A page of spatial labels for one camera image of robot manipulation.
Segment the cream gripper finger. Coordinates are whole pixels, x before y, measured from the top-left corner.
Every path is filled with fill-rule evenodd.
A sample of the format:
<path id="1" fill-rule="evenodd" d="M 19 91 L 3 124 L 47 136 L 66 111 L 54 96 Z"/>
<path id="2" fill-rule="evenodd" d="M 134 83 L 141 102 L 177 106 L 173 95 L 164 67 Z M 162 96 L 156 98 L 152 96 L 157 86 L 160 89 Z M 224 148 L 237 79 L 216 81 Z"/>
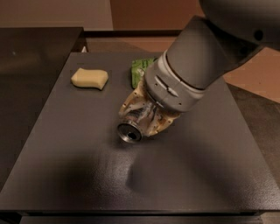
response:
<path id="1" fill-rule="evenodd" d="M 124 118 L 129 112 L 137 112 L 139 119 L 144 119 L 150 115 L 152 111 L 152 102 L 146 91 L 146 84 L 144 80 L 140 80 L 137 87 L 127 97 L 122 104 L 118 115 Z"/>
<path id="2" fill-rule="evenodd" d="M 174 120 L 180 117 L 179 112 L 165 111 L 160 108 L 155 108 L 148 116 L 149 120 L 143 131 L 146 137 L 157 135 L 159 132 L 167 129 Z"/>

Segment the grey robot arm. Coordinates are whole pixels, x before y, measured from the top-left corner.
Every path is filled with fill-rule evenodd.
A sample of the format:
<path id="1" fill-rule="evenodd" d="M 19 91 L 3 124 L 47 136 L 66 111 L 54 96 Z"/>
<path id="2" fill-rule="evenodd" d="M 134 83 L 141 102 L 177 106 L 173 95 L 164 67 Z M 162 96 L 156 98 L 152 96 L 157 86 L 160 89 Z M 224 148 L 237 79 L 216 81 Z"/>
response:
<path id="1" fill-rule="evenodd" d="M 144 71 L 119 110 L 122 140 L 141 141 L 167 129 L 222 75 L 263 48 L 280 49 L 280 0 L 199 0 L 171 46 Z"/>

